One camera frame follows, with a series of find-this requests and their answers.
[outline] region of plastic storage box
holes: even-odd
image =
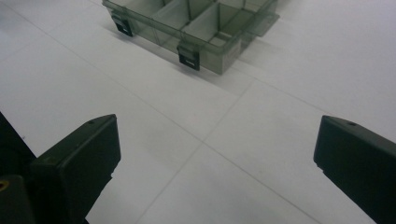
[[[276,22],[277,0],[104,0],[119,31],[178,54],[181,63],[222,74],[255,36]]]

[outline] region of black latch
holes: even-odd
[[[129,26],[129,22],[127,20],[123,20],[120,16],[117,15],[112,15],[111,19],[113,19],[113,21],[116,23],[117,29],[120,32],[128,36],[133,36],[131,27]]]
[[[178,60],[181,63],[197,71],[200,70],[200,59],[199,59],[198,50],[186,44],[179,44],[177,46],[177,51],[178,51]]]

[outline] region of floor tile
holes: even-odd
[[[3,0],[3,2],[45,32],[71,20],[93,5],[88,0]]]
[[[286,2],[233,67],[396,141],[396,4]]]
[[[90,8],[51,35],[200,139],[252,81],[236,70],[218,76],[180,66],[168,50],[116,31],[104,7]]]
[[[0,2],[0,62],[43,34],[29,21]]]
[[[323,114],[256,81],[206,142],[320,223],[370,223],[313,162]]]
[[[2,61],[0,71],[0,110],[36,155],[89,119],[117,115],[122,159],[91,223],[137,221],[201,144],[50,37]],[[119,217],[128,222],[112,221]]]
[[[207,146],[138,224],[317,223]]]

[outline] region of screw hole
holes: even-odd
[[[0,180],[0,192],[7,189],[9,182],[6,180]]]

